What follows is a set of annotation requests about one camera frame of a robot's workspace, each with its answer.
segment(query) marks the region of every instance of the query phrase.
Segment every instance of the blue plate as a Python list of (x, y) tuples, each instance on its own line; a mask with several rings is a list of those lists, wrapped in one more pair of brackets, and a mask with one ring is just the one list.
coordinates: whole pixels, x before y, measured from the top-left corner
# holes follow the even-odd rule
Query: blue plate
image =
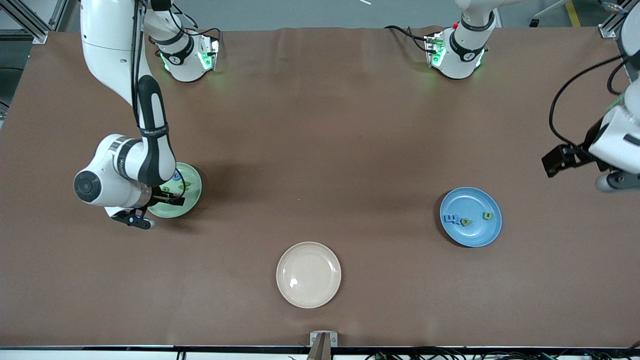
[[(485, 219), (484, 213), (492, 214), (491, 220)], [(468, 247), (490, 244), (502, 229), (498, 204), (476, 188), (457, 188), (448, 193), (440, 205), (440, 221), (453, 240)]]

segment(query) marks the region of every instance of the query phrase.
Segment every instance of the green plate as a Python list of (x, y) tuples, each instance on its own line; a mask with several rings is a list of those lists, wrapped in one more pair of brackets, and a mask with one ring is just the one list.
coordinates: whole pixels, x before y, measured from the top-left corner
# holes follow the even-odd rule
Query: green plate
[[(177, 218), (189, 212), (193, 209), (195, 204), (200, 198), (202, 193), (202, 179), (198, 171), (191, 165), (185, 163), (176, 163), (175, 167), (180, 170), (180, 173), (184, 177), (184, 181), (187, 184), (187, 190), (184, 192), (184, 205), (176, 206), (165, 203), (159, 203), (153, 205), (148, 210), (151, 214), (159, 218)], [(182, 179), (178, 172), (175, 172), (173, 178), (162, 184), (160, 188), (166, 192), (174, 193), (176, 195), (182, 194)]]

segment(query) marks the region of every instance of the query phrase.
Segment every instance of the plate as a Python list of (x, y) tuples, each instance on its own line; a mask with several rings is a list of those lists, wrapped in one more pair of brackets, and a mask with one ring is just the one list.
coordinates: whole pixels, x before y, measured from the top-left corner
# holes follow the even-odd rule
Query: plate
[(342, 270), (328, 247), (311, 241), (295, 244), (278, 263), (276, 282), (282, 296), (303, 309), (325, 305), (340, 287)]
[(180, 170), (180, 173), (176, 171), (169, 181), (160, 185), (160, 189), (176, 195), (182, 194), (182, 178), (180, 178), (180, 174), (182, 174), (187, 184), (187, 190), (183, 195), (184, 205), (169, 205), (163, 202), (153, 205), (148, 210), (159, 218), (177, 218), (188, 213), (196, 205), (200, 199), (200, 194), (202, 194), (202, 179), (194, 167), (185, 163), (176, 163), (175, 168)]
[(490, 244), (502, 229), (502, 213), (495, 200), (486, 192), (469, 187), (457, 188), (444, 197), (440, 221), (454, 241), (468, 247)]

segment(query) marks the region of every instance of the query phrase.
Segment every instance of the brown tabletop cover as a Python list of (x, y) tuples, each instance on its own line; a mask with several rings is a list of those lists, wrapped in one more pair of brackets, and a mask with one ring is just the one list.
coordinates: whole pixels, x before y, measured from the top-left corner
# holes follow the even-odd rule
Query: brown tabletop cover
[[(0, 345), (297, 345), (318, 329), (348, 346), (630, 345), (640, 193), (598, 192), (595, 165), (547, 179), (540, 161), (558, 144), (554, 94), (616, 44), (540, 28), (497, 29), (490, 45), (453, 81), (389, 30), (226, 33), (219, 71), (194, 83), (148, 47), (176, 158), (205, 188), (192, 212), (142, 231), (74, 195), (100, 140), (137, 130), (79, 35), (50, 33), (0, 133)], [(579, 142), (602, 116), (614, 66), (561, 98), (560, 132)], [(444, 235), (440, 200), (459, 186), (500, 205), (491, 245)], [(318, 309), (276, 287), (301, 241), (342, 265)]]

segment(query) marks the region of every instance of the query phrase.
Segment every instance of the gray floor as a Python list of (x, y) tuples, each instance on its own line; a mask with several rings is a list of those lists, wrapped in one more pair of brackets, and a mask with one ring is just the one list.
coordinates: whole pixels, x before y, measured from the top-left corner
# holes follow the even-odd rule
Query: gray floor
[[(438, 24), (450, 26), (460, 19), (453, 0), (175, 0), (200, 28), (223, 31), (279, 28), (414, 28)], [(528, 0), (500, 9), (504, 27), (526, 27), (531, 17), (556, 0)], [(596, 0), (573, 0), (582, 26), (595, 26), (606, 14)], [(540, 26), (571, 26), (565, 7), (540, 19)], [(79, 31), (78, 11), (72, 12), (67, 31)], [(0, 41), (0, 67), (23, 68), (31, 49), (28, 41)], [(0, 100), (10, 104), (20, 72), (0, 69)]]

